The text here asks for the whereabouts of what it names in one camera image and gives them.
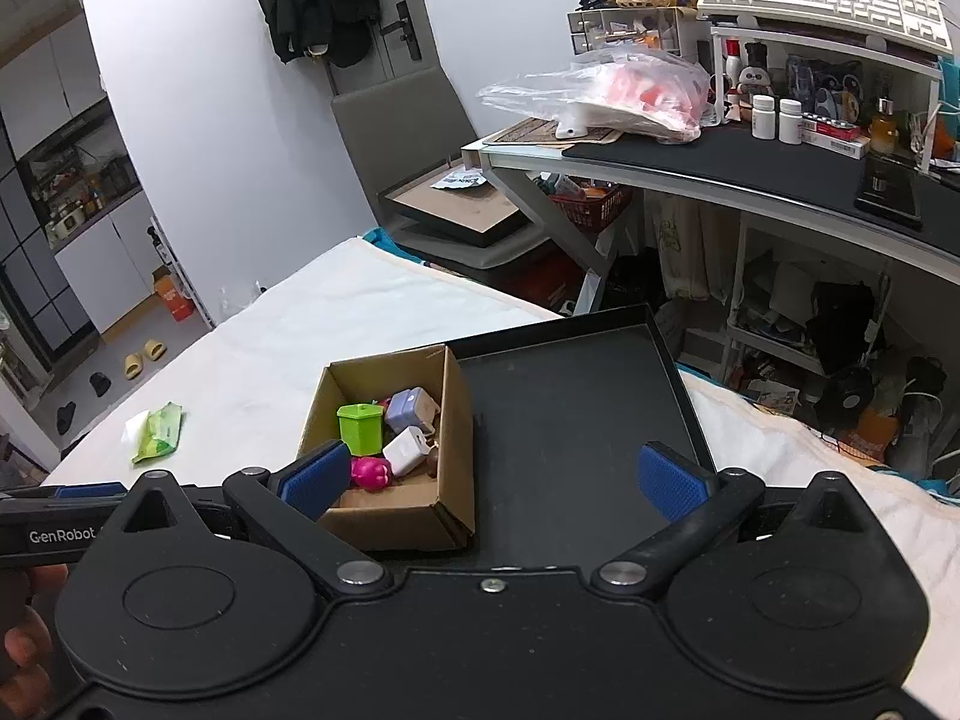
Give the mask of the person's left hand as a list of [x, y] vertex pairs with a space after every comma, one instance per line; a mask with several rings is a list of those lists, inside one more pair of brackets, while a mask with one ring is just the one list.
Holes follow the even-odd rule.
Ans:
[[32, 718], [50, 695], [44, 661], [52, 652], [47, 624], [29, 604], [38, 593], [58, 592], [65, 564], [2, 572], [2, 717]]

